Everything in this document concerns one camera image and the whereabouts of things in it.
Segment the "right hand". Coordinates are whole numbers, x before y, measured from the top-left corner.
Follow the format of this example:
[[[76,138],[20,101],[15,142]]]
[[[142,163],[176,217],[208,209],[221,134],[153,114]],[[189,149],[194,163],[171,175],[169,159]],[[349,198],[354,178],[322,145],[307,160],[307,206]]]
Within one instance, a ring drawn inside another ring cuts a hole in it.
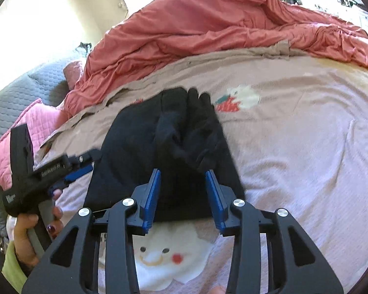
[[[216,286],[213,287],[210,291],[209,294],[225,294],[226,293],[226,289],[223,286]]]

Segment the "left hand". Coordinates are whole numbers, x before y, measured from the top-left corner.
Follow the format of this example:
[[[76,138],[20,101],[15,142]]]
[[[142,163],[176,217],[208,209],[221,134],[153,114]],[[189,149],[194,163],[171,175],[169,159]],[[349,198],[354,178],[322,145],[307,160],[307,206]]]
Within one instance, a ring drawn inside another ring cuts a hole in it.
[[[19,214],[14,228],[14,249],[16,258],[26,271],[39,263],[45,251],[63,229],[63,212],[55,205],[62,190],[56,189],[51,200],[40,202],[26,214]]]

